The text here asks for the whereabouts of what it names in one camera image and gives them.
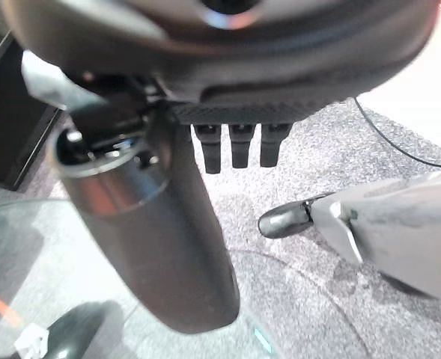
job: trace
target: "floor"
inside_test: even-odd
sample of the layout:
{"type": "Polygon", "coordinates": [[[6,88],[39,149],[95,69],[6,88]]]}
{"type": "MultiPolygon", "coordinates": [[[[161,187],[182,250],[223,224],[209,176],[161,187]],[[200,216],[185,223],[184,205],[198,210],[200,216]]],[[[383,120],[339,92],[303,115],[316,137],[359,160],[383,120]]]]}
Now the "floor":
{"type": "MultiPolygon", "coordinates": [[[[417,156],[441,162],[441,67],[435,65],[434,73],[426,70],[430,69],[428,51],[441,49],[438,31],[439,40],[419,62],[361,101],[395,143],[417,156]],[[425,83],[437,81],[436,87],[418,86],[422,79],[425,83]],[[403,86],[408,86],[408,91],[401,90],[403,86]]],[[[259,168],[259,133],[246,170],[231,168],[228,139],[223,141],[222,173],[204,174],[207,189],[231,250],[261,254],[294,269],[288,274],[282,271],[282,283],[266,288],[265,296],[274,298],[288,286],[287,298],[304,305],[292,307],[290,302],[277,301],[272,304],[275,310],[269,310],[259,298],[257,308],[276,314],[271,319],[277,319],[277,325],[292,317],[302,319],[304,328],[290,336],[291,341],[305,342],[297,358],[441,358],[441,301],[405,296],[382,281],[372,268],[346,264],[315,230],[273,241],[262,238],[256,228],[256,219],[273,206],[359,183],[423,174],[432,168],[384,144],[367,127],[351,100],[328,106],[296,124],[282,145],[277,168],[259,168]],[[332,309],[325,310],[327,302],[332,309]]],[[[195,145],[200,163],[201,151],[197,142],[195,145]]],[[[0,202],[46,197],[66,194],[49,169],[45,153],[39,156],[19,193],[0,190],[0,202]]],[[[248,268],[262,270],[258,263],[242,264],[241,258],[235,261],[244,269],[243,276],[249,275],[248,268]]],[[[268,276],[270,269],[263,270],[268,276]]]]}

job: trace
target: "black plastic housing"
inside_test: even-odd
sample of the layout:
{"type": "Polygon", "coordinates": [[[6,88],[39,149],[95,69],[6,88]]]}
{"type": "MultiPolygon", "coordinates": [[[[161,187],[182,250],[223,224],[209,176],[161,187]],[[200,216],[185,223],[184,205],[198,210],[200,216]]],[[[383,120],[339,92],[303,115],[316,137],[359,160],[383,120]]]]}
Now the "black plastic housing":
{"type": "Polygon", "coordinates": [[[240,298],[187,129],[156,119],[129,149],[79,164],[64,133],[51,159],[132,292],[167,326],[195,334],[231,324],[240,298]]]}

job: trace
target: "glass table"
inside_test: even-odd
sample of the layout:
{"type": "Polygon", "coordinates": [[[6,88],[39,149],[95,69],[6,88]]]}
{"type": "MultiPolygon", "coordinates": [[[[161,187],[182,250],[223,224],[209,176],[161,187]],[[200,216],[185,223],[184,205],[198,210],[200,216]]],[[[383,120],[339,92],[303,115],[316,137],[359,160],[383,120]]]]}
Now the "glass table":
{"type": "Polygon", "coordinates": [[[1,205],[0,358],[18,358],[13,344],[31,323],[48,328],[45,358],[55,359],[368,356],[341,311],[294,269],[259,253],[231,256],[238,320],[183,335],[143,308],[69,202],[1,205]]]}

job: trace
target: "black cable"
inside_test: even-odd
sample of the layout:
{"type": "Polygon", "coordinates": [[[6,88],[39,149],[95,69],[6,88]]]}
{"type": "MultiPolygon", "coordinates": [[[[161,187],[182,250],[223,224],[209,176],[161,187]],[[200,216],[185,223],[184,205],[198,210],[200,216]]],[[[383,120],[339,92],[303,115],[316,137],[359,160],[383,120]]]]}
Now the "black cable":
{"type": "Polygon", "coordinates": [[[358,109],[360,110],[360,112],[363,115],[363,118],[365,118],[366,123],[378,134],[380,135],[381,138],[383,138],[383,140],[385,140],[390,146],[392,146],[393,148],[395,148],[397,151],[403,153],[405,156],[410,157],[411,159],[423,163],[424,165],[428,165],[428,166],[432,166],[432,167],[438,167],[441,168],[440,164],[437,163],[433,163],[433,162],[429,162],[429,161],[425,161],[424,159],[419,159],[418,157],[415,157],[414,155],[409,154],[407,151],[402,150],[398,145],[394,144],[392,142],[392,140],[390,140],[388,137],[385,136],[385,134],[383,134],[383,132],[381,132],[378,127],[375,126],[375,124],[373,123],[373,121],[371,120],[371,118],[367,115],[367,113],[365,112],[365,110],[363,109],[362,105],[360,105],[360,103],[358,102],[358,99],[356,97],[353,98],[353,100],[356,103],[356,107],[358,107],[358,109]]]}

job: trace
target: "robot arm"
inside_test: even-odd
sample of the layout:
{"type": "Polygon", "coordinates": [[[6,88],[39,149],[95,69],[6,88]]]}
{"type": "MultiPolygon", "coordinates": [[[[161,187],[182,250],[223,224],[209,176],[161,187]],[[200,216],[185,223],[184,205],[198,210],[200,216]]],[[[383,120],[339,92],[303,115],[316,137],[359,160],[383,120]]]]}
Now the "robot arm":
{"type": "Polygon", "coordinates": [[[292,124],[404,68],[440,0],[3,0],[30,93],[69,112],[51,159],[105,255],[171,328],[232,323],[239,298],[192,154],[276,165],[292,124]]]}

